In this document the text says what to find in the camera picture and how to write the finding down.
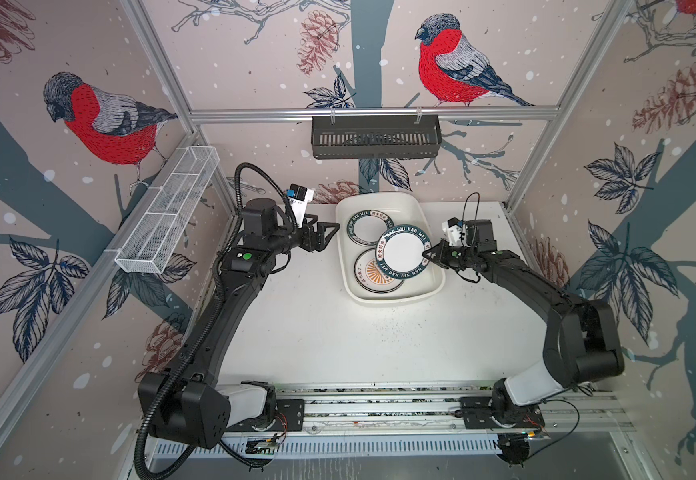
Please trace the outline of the green rim hao wei plate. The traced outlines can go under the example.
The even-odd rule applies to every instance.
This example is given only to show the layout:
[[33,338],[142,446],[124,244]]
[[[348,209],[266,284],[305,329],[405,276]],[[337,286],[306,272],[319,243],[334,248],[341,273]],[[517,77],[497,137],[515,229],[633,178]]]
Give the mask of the green rim hao wei plate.
[[348,238],[357,245],[374,247],[380,237],[395,225],[393,219],[380,210],[366,209],[353,214],[346,224]]

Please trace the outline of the orange sunburst plate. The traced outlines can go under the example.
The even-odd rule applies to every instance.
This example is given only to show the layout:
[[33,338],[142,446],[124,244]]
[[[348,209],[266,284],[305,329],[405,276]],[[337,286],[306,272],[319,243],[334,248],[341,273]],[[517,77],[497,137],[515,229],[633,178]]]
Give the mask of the orange sunburst plate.
[[398,290],[403,280],[394,279],[381,271],[376,263],[375,251],[363,251],[354,262],[354,277],[359,285],[373,294],[389,294]]

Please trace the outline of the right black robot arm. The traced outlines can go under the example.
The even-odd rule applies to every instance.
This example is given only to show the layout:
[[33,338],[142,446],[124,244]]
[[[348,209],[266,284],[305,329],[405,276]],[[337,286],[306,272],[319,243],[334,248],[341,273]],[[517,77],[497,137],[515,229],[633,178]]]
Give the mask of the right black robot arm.
[[516,253],[500,250],[489,220],[453,217],[442,229],[445,238],[424,251],[425,259],[456,273],[474,271],[512,293],[545,322],[541,360],[493,386],[490,408],[497,423],[511,426],[544,400],[624,372],[615,316],[607,302],[568,293]]

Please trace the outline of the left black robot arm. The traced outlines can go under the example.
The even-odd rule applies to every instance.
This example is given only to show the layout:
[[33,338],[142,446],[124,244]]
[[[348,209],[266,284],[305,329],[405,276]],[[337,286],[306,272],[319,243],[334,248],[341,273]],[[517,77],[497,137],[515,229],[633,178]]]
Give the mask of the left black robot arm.
[[140,381],[143,421],[133,457],[139,478],[166,479],[195,449],[215,446],[250,469],[265,467],[265,461],[234,451],[223,436],[239,423],[274,425],[275,387],[261,381],[221,386],[218,374],[243,316],[268,277],[279,272],[278,256],[297,248],[321,252],[339,229],[312,214],[299,221],[289,204],[270,198],[250,200],[238,211],[212,267],[214,291],[206,309],[167,366]]

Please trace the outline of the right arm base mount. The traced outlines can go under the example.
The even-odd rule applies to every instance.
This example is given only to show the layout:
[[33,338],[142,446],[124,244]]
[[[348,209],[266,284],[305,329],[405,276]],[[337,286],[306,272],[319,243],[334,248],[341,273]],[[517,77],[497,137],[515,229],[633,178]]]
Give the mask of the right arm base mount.
[[538,404],[516,406],[503,397],[487,396],[459,399],[454,416],[464,421],[467,429],[544,429],[545,421]]

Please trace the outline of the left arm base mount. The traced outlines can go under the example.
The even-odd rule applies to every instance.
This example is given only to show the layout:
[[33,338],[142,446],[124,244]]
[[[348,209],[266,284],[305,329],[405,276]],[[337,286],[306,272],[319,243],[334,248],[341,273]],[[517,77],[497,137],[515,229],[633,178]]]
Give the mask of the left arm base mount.
[[305,401],[303,399],[279,399],[276,407],[266,409],[259,417],[247,419],[226,431],[233,433],[291,433],[303,429]]

